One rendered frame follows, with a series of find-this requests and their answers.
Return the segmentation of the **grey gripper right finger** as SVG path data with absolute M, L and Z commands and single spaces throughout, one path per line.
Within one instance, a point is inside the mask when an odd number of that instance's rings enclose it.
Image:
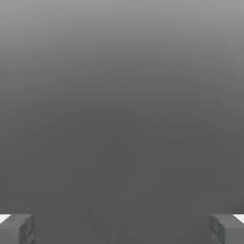
M 211 214 L 211 244 L 244 244 L 244 214 Z

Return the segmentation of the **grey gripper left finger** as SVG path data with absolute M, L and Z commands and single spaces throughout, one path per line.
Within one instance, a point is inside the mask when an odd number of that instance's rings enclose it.
M 0 244 L 36 244 L 35 215 L 0 213 Z

